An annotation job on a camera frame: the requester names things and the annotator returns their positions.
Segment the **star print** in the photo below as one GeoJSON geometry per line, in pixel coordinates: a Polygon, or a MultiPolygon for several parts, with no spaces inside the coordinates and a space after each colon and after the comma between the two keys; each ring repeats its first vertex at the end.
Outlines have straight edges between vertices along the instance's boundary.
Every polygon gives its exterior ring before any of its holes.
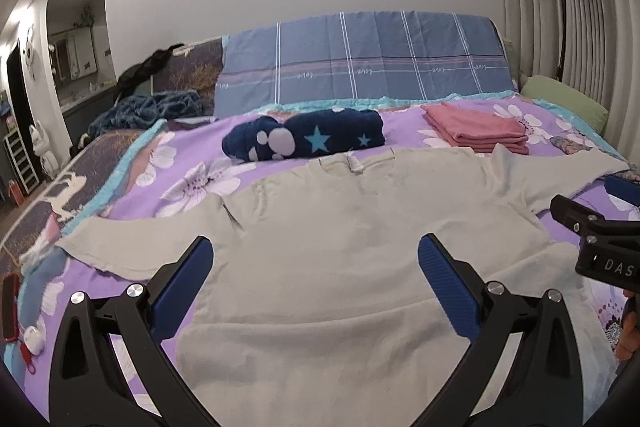
{"type": "Polygon", "coordinates": [[[320,129],[317,125],[313,134],[305,136],[305,140],[307,140],[311,144],[311,154],[316,151],[329,152],[329,149],[326,148],[325,143],[330,138],[330,134],[320,134],[320,129]]]}
{"type": "Polygon", "coordinates": [[[358,140],[360,140],[361,147],[366,147],[367,145],[369,145],[369,142],[371,141],[370,138],[367,138],[366,134],[362,134],[362,136],[358,136],[358,140]]]}

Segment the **t-shirt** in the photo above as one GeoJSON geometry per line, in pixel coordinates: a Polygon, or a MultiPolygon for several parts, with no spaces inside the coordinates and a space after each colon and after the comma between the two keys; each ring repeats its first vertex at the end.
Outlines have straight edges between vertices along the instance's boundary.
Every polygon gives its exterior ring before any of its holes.
{"type": "Polygon", "coordinates": [[[212,240],[214,267],[178,336],[177,366],[222,425],[411,425],[468,346],[418,266],[420,238],[435,233],[512,293],[559,289],[593,374],[594,357],[610,350],[575,274],[577,251],[534,214],[625,168],[596,149],[392,148],[362,164],[338,154],[176,216],[92,217],[58,244],[98,269],[148,279],[196,235],[212,240]]]}

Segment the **red phone case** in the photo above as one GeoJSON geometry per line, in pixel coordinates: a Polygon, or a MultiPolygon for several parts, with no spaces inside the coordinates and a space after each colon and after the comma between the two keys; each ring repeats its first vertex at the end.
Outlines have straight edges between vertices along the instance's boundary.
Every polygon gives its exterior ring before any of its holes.
{"type": "Polygon", "coordinates": [[[18,340],[18,289],[20,277],[12,273],[2,280],[2,333],[6,343],[18,340]]]}

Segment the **turquoise blanket trim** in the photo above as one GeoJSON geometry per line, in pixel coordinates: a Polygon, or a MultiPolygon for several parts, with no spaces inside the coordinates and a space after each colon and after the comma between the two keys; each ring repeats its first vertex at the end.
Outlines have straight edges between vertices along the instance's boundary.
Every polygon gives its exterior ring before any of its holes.
{"type": "Polygon", "coordinates": [[[547,102],[544,98],[537,98],[533,102],[536,103],[536,105],[544,107],[546,110],[549,110],[552,113],[564,118],[567,122],[573,125],[575,129],[583,134],[586,134],[589,137],[589,140],[594,142],[594,144],[596,144],[600,149],[607,151],[616,158],[620,158],[621,160],[626,161],[626,159],[618,151],[616,151],[612,146],[605,142],[602,136],[596,133],[588,123],[586,123],[574,112],[571,112],[556,103],[547,102]]]}
{"type": "Polygon", "coordinates": [[[296,111],[296,112],[309,112],[318,111],[322,109],[331,109],[332,107],[344,107],[357,110],[364,109],[380,109],[386,107],[398,107],[401,105],[415,105],[417,103],[432,103],[432,102],[449,102],[449,100],[489,100],[492,98],[509,98],[516,94],[515,91],[506,90],[500,92],[482,92],[479,94],[450,94],[445,98],[438,98],[437,100],[399,100],[397,98],[389,98],[383,96],[382,98],[342,98],[335,100],[312,100],[310,102],[296,102],[296,103],[269,103],[262,107],[252,111],[252,113],[265,112],[265,111],[296,111]]]}
{"type": "MultiPolygon", "coordinates": [[[[133,160],[138,156],[138,153],[143,150],[147,145],[151,143],[151,141],[156,137],[158,132],[164,127],[166,120],[161,119],[158,120],[152,127],[147,129],[143,134],[141,134],[138,139],[133,142],[127,152],[124,153],[120,161],[113,169],[109,178],[104,183],[104,185],[98,190],[98,193],[87,203],[87,205],[81,210],[81,212],[74,217],[74,219],[69,222],[66,227],[62,229],[62,235],[68,235],[75,230],[75,228],[87,217],[93,216],[97,214],[102,208],[107,206],[111,201],[111,198],[116,194],[117,190],[122,185],[122,181],[125,176],[129,172],[129,168],[133,160]]],[[[20,291],[18,293],[18,316],[20,316],[20,311],[24,304],[24,295],[28,290],[28,285],[31,280],[30,274],[24,278],[22,285],[20,286],[20,291]]],[[[24,385],[24,362],[21,357],[14,356],[16,351],[15,343],[8,344],[4,349],[4,365],[9,368],[9,371],[13,375],[14,379],[20,387],[24,385]]]]}

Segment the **silver bolt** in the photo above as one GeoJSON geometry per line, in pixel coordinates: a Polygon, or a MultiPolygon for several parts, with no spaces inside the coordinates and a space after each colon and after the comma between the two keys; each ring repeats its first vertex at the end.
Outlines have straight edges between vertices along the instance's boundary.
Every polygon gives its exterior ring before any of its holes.
{"type": "Polygon", "coordinates": [[[145,287],[142,284],[132,284],[127,288],[127,295],[129,297],[140,297],[145,287]]]}
{"type": "Polygon", "coordinates": [[[560,302],[562,300],[562,294],[558,290],[549,290],[546,294],[553,302],[560,302]]]}
{"type": "Polygon", "coordinates": [[[76,292],[71,295],[71,302],[73,302],[73,304],[79,304],[82,301],[84,301],[84,292],[76,292]]]}
{"type": "Polygon", "coordinates": [[[504,286],[497,281],[491,281],[486,288],[492,295],[502,295],[504,293],[504,286]]]}

